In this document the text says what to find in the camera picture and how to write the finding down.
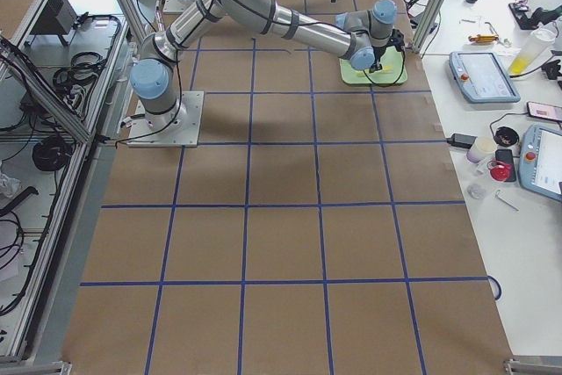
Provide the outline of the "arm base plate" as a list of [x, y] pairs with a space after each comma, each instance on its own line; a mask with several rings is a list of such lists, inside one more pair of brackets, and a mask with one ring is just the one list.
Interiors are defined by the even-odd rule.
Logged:
[[169, 15], [179, 15], [197, 0], [165, 0], [163, 13]]
[[172, 110], [164, 115], [146, 114], [140, 100], [135, 113], [143, 114], [134, 119], [128, 134], [127, 146], [132, 148], [195, 148], [198, 145], [204, 105], [203, 91], [184, 90], [179, 112]]

